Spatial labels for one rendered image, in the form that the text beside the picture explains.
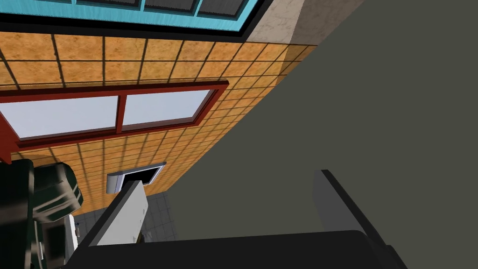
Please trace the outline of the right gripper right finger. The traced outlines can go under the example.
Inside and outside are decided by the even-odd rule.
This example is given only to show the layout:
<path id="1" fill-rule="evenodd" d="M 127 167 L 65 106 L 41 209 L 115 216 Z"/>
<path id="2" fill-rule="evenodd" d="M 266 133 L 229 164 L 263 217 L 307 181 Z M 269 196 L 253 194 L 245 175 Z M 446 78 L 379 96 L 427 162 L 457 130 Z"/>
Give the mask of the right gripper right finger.
<path id="1" fill-rule="evenodd" d="M 356 230 L 386 246 L 370 220 L 329 170 L 314 171 L 312 197 L 325 231 Z"/>

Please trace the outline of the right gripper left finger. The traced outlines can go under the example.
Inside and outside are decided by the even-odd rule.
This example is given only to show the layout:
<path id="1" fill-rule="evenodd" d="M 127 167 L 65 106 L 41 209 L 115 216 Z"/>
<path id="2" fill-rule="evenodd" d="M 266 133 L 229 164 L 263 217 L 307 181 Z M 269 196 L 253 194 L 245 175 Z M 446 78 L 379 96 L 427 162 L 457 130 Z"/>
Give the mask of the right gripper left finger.
<path id="1" fill-rule="evenodd" d="M 130 181 L 79 244 L 80 247 L 136 243 L 148 210 L 142 181 Z"/>

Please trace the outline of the red framed window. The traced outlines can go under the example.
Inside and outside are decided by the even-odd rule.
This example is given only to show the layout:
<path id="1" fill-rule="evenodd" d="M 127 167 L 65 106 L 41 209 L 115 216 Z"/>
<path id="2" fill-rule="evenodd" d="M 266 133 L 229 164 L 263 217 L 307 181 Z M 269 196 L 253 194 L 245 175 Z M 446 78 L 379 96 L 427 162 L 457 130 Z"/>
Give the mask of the red framed window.
<path id="1" fill-rule="evenodd" d="M 197 126 L 226 80 L 0 92 L 0 161 L 17 151 Z"/>

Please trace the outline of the blue framed glass cabinet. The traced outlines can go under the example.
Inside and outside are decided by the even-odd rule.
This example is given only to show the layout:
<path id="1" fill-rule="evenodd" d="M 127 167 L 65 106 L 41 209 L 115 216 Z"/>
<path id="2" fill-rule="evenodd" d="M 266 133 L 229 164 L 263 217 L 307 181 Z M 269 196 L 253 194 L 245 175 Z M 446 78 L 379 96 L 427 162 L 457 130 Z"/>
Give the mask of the blue framed glass cabinet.
<path id="1" fill-rule="evenodd" d="M 0 31 L 245 42 L 273 0 L 0 0 Z"/>

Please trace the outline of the grey framed black wall opening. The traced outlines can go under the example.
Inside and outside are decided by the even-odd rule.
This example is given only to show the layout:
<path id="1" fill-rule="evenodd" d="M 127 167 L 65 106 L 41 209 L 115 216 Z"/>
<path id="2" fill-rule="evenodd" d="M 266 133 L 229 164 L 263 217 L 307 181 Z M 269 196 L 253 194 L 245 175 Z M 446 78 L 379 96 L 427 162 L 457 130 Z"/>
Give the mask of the grey framed black wall opening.
<path id="1" fill-rule="evenodd" d="M 166 162 L 161 162 L 109 173 L 106 177 L 106 193 L 118 193 L 127 184 L 127 182 L 130 181 L 141 181 L 144 186 L 151 185 L 166 164 Z"/>

